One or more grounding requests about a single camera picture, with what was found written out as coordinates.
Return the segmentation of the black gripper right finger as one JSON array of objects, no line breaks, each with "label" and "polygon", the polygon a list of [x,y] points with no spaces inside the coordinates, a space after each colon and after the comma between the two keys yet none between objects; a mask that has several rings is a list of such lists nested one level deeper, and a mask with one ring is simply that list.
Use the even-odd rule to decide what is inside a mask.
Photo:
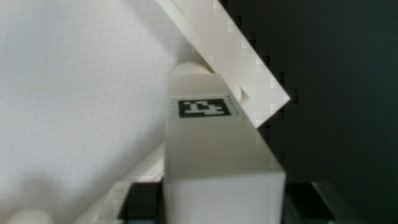
[{"label": "black gripper right finger", "polygon": [[355,214],[330,183],[289,183],[282,224],[355,224]]}]

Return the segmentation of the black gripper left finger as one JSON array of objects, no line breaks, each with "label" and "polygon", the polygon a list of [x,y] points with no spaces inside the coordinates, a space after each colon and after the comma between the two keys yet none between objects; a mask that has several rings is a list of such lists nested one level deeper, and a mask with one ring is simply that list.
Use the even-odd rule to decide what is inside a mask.
[{"label": "black gripper left finger", "polygon": [[122,224],[161,224],[160,183],[135,183],[119,212]]}]

